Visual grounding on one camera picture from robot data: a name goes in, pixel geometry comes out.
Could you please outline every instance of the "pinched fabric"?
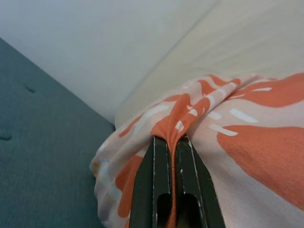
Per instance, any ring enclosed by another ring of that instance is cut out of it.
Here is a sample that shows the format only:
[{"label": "pinched fabric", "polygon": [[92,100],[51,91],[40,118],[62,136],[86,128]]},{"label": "pinched fabric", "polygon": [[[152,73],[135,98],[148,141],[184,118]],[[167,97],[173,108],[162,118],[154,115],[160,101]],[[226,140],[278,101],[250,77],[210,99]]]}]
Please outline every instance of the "pinched fabric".
[{"label": "pinched fabric", "polygon": [[[177,141],[187,134],[206,164],[227,228],[304,224],[304,74],[281,80],[216,75],[170,91],[116,130],[90,169],[98,216],[129,227],[134,178],[153,135],[167,141],[174,178]],[[175,182],[167,227],[176,226]]]}]

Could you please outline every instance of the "patterned cloth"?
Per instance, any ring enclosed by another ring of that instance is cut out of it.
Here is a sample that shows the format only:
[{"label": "patterned cloth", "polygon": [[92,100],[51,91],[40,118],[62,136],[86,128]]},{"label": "patterned cloth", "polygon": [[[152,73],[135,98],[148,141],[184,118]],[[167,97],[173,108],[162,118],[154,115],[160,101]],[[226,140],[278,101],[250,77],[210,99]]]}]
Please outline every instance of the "patterned cloth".
[{"label": "patterned cloth", "polygon": [[[212,176],[227,228],[303,227],[303,115],[304,74],[229,82],[209,75],[185,83],[99,148],[90,168],[101,222],[129,227],[134,178],[152,135],[167,141],[174,158],[187,133]],[[172,185],[169,228],[176,225]]]}]

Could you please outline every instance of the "white wall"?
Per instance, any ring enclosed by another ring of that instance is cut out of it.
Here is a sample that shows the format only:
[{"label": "white wall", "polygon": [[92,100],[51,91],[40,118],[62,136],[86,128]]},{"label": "white wall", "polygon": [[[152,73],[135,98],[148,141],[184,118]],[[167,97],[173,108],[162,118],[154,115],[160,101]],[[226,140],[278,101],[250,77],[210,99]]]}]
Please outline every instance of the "white wall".
[{"label": "white wall", "polygon": [[214,1],[0,0],[0,37],[113,121]]}]

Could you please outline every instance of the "teal upholstery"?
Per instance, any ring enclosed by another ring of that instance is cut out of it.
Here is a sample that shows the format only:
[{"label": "teal upholstery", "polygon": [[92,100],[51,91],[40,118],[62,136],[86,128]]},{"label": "teal upholstery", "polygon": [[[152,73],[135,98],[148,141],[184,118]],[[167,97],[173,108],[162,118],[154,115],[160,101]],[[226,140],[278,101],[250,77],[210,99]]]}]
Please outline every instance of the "teal upholstery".
[{"label": "teal upholstery", "polygon": [[113,131],[0,39],[0,227],[102,228],[89,163]]}]

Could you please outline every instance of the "white mattress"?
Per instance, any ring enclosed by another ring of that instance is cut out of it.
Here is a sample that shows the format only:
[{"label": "white mattress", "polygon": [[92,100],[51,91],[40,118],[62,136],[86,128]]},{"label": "white mattress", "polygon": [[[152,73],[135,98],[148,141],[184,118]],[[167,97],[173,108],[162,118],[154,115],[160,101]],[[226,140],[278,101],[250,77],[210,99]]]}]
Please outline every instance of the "white mattress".
[{"label": "white mattress", "polygon": [[205,73],[284,77],[304,70],[303,0],[222,0],[124,102],[118,128],[166,91]]}]

